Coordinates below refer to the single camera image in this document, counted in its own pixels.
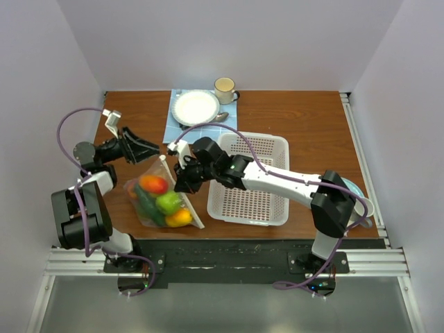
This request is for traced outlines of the clear zip top bag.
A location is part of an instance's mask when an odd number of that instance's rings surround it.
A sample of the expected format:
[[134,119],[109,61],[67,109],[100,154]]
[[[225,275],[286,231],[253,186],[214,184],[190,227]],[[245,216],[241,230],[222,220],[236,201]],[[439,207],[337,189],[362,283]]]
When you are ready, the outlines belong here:
[[124,190],[135,209],[139,222],[150,228],[182,228],[205,226],[184,193],[176,185],[165,155],[159,156],[140,176],[129,180]]

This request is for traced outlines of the red orange fake mango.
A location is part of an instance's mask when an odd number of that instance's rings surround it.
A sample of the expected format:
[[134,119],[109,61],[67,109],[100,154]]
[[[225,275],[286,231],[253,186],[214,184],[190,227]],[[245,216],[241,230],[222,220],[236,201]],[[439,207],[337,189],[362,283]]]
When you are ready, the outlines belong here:
[[156,196],[165,194],[169,190],[168,182],[163,177],[156,175],[141,176],[138,184],[144,191]]

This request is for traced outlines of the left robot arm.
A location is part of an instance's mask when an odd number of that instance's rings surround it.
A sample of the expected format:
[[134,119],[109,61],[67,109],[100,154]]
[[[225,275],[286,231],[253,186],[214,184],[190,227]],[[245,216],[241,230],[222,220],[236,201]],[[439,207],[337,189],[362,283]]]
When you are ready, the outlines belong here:
[[138,164],[160,154],[157,144],[136,136],[129,128],[95,145],[80,142],[73,149],[74,163],[81,179],[73,187],[51,195],[56,232],[66,249],[83,250],[86,257],[102,252],[116,268],[136,272],[146,260],[135,238],[116,230],[103,197],[117,185],[117,173],[111,162],[123,158]]

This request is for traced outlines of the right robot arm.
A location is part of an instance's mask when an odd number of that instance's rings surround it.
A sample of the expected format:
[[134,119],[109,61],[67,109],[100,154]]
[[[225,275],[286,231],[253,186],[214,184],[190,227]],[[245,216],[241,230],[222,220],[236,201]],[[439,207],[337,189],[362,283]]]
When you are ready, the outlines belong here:
[[309,265],[319,273],[334,263],[333,254],[363,198],[349,190],[340,175],[303,174],[262,164],[256,155],[228,155],[214,140],[202,137],[193,144],[171,142],[169,155],[177,157],[175,190],[195,194],[205,181],[228,189],[262,191],[293,200],[311,210],[316,236]]

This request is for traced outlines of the green fake apple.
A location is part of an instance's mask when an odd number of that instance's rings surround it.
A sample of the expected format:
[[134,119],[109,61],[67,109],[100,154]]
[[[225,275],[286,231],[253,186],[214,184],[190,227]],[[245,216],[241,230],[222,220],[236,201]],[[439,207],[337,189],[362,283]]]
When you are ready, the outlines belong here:
[[177,212],[182,205],[180,194],[174,191],[168,191],[156,198],[155,204],[161,213],[169,216]]

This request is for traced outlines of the yellow orange fake fruit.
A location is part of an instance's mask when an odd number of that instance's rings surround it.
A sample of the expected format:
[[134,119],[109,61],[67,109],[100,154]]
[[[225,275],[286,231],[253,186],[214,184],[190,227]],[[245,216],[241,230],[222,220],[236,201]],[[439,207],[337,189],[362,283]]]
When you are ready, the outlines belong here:
[[187,208],[180,208],[174,214],[165,217],[166,225],[169,228],[181,228],[191,224],[192,221],[193,216]]

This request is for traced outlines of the dark green fake cucumber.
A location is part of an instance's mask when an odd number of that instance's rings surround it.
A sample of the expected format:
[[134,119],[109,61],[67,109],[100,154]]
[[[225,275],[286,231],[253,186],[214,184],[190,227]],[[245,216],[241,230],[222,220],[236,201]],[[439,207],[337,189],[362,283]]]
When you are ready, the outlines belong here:
[[135,185],[137,195],[136,212],[145,225],[155,225],[157,227],[166,227],[164,214],[157,208],[155,199],[145,192],[138,184]]

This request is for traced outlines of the blue checkered placemat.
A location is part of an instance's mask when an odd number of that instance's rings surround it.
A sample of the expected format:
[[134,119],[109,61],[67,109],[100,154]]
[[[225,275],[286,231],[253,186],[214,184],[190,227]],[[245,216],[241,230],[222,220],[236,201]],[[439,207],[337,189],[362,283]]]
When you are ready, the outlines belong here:
[[169,144],[184,133],[186,128],[209,123],[222,113],[228,113],[224,124],[237,128],[237,102],[221,104],[212,90],[172,89],[163,143]]

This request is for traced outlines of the white perforated plastic basket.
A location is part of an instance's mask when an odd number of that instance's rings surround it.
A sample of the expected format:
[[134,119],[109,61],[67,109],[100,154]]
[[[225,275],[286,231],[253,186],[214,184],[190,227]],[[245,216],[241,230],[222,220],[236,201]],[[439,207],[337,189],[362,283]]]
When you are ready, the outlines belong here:
[[[243,132],[242,137],[233,132],[223,133],[218,145],[228,155],[252,157],[256,153],[261,164],[276,172],[289,170],[289,143],[283,137],[261,133]],[[246,170],[246,189],[229,189],[213,180],[207,201],[208,214],[218,220],[245,225],[281,226],[289,218],[289,199],[278,196],[271,181],[276,177],[266,175],[256,162]]]

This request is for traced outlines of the white round plate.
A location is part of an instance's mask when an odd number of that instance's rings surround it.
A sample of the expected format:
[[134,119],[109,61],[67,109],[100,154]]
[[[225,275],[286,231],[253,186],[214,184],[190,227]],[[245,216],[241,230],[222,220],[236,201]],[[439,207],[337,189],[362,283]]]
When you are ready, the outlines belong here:
[[180,94],[173,103],[173,118],[186,126],[207,123],[219,113],[219,100],[206,90],[189,90]]

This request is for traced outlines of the metal spoon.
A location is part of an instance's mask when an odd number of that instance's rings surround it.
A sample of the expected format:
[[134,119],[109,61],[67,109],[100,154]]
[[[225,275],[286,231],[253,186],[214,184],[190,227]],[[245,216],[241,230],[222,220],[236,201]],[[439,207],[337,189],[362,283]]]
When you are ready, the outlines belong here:
[[225,120],[228,119],[229,116],[230,114],[228,112],[221,112],[213,118],[212,122],[217,122],[217,123],[224,122]]

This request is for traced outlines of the cream enamel mug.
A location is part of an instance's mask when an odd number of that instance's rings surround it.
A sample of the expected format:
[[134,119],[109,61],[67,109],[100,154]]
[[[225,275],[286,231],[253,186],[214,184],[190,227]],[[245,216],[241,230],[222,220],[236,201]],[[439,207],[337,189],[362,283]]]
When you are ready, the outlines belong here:
[[228,77],[221,77],[215,80],[214,94],[222,105],[230,104],[240,98],[239,91],[235,89],[235,82]]

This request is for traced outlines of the cream and blue saucer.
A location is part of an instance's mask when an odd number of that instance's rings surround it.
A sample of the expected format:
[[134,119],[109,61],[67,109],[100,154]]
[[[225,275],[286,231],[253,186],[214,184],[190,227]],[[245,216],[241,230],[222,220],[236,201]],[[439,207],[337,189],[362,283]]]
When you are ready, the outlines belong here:
[[351,180],[348,180],[347,178],[342,177],[341,178],[342,181],[344,182],[344,184],[346,185],[346,187],[354,194],[354,197],[360,197],[360,198],[364,198],[364,193],[363,191],[355,184],[353,183]]

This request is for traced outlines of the grey ceramic cup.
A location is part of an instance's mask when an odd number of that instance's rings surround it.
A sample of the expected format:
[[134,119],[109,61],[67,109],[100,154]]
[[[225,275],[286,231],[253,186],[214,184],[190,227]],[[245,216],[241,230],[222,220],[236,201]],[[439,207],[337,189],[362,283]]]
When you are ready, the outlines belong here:
[[361,200],[357,200],[350,215],[348,226],[360,221],[360,225],[364,228],[371,228],[373,222],[370,218],[373,216],[374,212],[375,207],[370,199],[362,198]]

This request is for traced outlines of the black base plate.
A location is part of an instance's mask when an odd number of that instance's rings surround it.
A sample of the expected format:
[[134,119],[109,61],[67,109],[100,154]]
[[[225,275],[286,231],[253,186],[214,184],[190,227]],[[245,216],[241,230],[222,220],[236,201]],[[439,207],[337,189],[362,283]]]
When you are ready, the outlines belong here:
[[316,274],[323,260],[311,253],[310,240],[140,240],[143,257],[150,259],[136,272],[116,268],[106,259],[105,273],[119,274],[121,290],[144,287],[155,273],[154,286],[173,283],[272,284],[301,283]]

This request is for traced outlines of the aluminium frame rail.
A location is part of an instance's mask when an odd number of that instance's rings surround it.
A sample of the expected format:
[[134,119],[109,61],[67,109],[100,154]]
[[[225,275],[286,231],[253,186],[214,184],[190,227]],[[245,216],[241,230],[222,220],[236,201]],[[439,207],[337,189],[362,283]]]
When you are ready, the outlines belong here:
[[114,268],[100,252],[53,248],[29,332],[424,332],[404,252],[381,239],[343,242],[308,291],[307,240],[145,240],[156,268]]

